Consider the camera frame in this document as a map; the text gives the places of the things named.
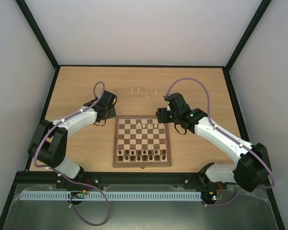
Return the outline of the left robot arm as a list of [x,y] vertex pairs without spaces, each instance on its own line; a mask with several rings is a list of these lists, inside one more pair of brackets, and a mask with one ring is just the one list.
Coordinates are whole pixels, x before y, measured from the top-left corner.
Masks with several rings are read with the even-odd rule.
[[81,167],[66,155],[67,141],[74,133],[87,125],[116,117],[117,96],[108,91],[85,103],[75,113],[54,121],[42,120],[37,125],[28,148],[34,161],[43,163],[65,176],[74,179]]

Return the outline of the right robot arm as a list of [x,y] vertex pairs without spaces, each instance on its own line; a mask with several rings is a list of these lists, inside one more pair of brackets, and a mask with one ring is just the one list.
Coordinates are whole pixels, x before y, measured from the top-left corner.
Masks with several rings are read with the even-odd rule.
[[209,188],[216,182],[236,183],[242,189],[252,192],[261,186],[271,173],[261,158],[262,144],[253,145],[215,123],[211,117],[199,108],[191,109],[180,93],[164,96],[168,106],[158,108],[156,117],[159,123],[173,123],[205,138],[226,153],[232,164],[208,166],[200,175],[202,186]]

